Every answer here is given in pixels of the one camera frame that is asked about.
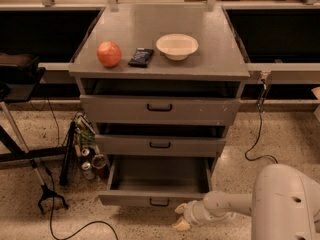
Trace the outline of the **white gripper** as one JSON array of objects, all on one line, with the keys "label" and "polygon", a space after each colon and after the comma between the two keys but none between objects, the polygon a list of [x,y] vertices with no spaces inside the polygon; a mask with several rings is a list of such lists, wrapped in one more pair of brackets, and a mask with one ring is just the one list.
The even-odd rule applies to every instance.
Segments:
[{"label": "white gripper", "polygon": [[183,214],[172,227],[177,231],[187,231],[191,225],[202,225],[213,220],[212,214],[205,208],[203,201],[182,203],[175,208],[176,214]]}]

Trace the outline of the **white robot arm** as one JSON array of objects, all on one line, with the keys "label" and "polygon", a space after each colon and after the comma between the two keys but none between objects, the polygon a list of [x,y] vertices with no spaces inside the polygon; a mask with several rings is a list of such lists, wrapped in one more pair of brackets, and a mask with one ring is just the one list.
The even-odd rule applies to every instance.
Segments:
[{"label": "white robot arm", "polygon": [[250,194],[210,191],[200,201],[180,204],[173,228],[251,218],[251,240],[315,240],[320,222],[320,184],[299,170],[273,164],[262,169]]}]

